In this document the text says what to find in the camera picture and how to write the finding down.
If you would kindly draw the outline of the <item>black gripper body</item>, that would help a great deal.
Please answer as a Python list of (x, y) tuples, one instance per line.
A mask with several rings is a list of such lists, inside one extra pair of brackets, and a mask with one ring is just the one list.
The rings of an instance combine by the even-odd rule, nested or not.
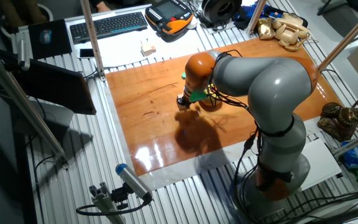
[(182, 108), (192, 104), (192, 102), (184, 95), (177, 95), (177, 99), (181, 99)]

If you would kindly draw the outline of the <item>person's bare hand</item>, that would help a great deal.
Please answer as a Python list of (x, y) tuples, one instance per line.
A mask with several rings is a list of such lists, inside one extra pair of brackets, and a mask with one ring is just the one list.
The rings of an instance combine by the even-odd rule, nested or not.
[(98, 12), (108, 12), (111, 10), (104, 1), (101, 1), (99, 4), (97, 4), (96, 8)]

